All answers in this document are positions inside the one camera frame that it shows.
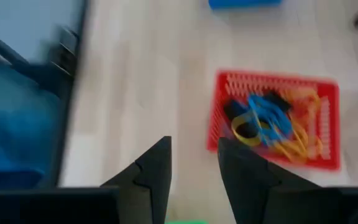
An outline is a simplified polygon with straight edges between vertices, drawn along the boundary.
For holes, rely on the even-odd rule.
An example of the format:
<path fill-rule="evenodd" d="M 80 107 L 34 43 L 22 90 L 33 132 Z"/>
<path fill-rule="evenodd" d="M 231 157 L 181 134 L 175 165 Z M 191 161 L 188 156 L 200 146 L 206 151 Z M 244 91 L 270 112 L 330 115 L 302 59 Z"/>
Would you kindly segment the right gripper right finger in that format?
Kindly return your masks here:
<path fill-rule="evenodd" d="M 264 159 L 249 147 L 219 138 L 218 162 L 237 224 L 262 224 L 269 193 L 275 187 L 318 189 L 311 181 Z"/>

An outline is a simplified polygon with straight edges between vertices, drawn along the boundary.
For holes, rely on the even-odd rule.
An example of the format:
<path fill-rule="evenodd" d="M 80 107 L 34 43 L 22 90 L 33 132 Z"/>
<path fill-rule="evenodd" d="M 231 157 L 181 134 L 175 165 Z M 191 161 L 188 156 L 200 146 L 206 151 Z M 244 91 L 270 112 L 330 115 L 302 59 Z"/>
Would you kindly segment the blue plastic basket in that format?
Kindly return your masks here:
<path fill-rule="evenodd" d="M 283 0 L 208 0 L 211 9 L 234 9 L 259 6 L 276 6 Z"/>

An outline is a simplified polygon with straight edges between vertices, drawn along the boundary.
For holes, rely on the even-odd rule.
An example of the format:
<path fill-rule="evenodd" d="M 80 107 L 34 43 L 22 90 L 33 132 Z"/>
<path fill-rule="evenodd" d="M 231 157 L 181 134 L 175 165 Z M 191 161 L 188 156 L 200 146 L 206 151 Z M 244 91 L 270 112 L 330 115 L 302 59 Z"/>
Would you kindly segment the black aluminium table frame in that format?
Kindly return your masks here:
<path fill-rule="evenodd" d="M 0 0 L 0 62 L 52 68 L 50 83 L 62 102 L 51 167 L 36 188 L 58 184 L 89 6 L 90 0 Z"/>

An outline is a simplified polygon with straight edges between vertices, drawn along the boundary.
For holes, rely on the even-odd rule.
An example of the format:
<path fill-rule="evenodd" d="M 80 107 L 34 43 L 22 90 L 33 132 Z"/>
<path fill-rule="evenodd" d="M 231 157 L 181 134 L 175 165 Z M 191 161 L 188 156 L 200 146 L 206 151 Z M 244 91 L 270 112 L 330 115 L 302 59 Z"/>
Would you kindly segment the yellow rubber band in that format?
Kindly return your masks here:
<path fill-rule="evenodd" d="M 307 132 L 297 122 L 292 122 L 293 139 L 282 139 L 274 141 L 270 147 L 275 152 L 284 155 L 290 162 L 304 163 L 309 158 L 310 149 L 316 150 L 316 155 L 320 155 L 323 144 L 320 138 L 309 140 Z"/>
<path fill-rule="evenodd" d="M 280 91 L 290 105 L 289 116 L 300 124 L 307 125 L 316 118 L 320 109 L 321 100 L 318 93 L 312 88 L 291 88 Z"/>

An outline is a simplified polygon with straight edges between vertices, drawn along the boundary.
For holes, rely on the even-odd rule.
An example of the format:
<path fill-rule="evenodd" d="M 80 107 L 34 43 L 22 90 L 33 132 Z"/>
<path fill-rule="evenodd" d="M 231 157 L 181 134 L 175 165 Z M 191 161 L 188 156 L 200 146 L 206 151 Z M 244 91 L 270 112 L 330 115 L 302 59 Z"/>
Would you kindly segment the green plastic basket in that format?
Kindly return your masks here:
<path fill-rule="evenodd" d="M 179 220 L 179 221 L 170 221 L 165 224 L 209 224 L 203 220 Z"/>

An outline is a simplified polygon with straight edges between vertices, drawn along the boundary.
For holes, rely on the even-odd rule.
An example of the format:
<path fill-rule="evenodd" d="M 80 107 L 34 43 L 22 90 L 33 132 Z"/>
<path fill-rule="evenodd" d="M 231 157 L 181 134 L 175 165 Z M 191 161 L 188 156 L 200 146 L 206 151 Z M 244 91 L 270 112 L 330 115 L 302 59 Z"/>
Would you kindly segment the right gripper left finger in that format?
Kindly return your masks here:
<path fill-rule="evenodd" d="M 116 191 L 114 224 L 165 224 L 172 181 L 172 138 L 164 136 L 102 188 Z"/>

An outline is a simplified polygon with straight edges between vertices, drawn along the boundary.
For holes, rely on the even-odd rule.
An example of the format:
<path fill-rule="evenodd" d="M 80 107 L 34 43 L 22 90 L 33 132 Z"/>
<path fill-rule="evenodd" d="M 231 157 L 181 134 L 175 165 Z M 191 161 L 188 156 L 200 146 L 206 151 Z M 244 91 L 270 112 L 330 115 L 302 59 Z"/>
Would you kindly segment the red plastic basket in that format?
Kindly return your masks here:
<path fill-rule="evenodd" d="M 260 137 L 260 145 L 255 147 L 241 143 L 232 132 L 231 121 L 228 121 L 223 111 L 223 105 L 230 99 L 248 106 L 247 98 L 250 95 L 264 96 L 269 91 L 280 91 L 291 88 L 312 88 L 320 97 L 321 106 L 316 118 L 304 125 L 291 119 L 289 111 L 286 112 L 292 122 L 297 122 L 305 129 L 309 140 L 320 138 L 323 150 L 316 155 L 315 149 L 310 149 L 309 158 L 304 163 L 290 162 L 284 155 L 266 146 Z M 330 79 L 304 77 L 299 75 L 284 75 L 274 72 L 250 72 L 240 70 L 221 70 L 218 72 L 214 88 L 213 102 L 209 116 L 208 137 L 206 148 L 211 152 L 218 150 L 218 141 L 221 137 L 235 140 L 250 147 L 260 156 L 272 160 L 293 164 L 294 166 L 313 167 L 324 170 L 338 170 L 340 168 L 340 130 L 339 130 L 339 87 Z"/>

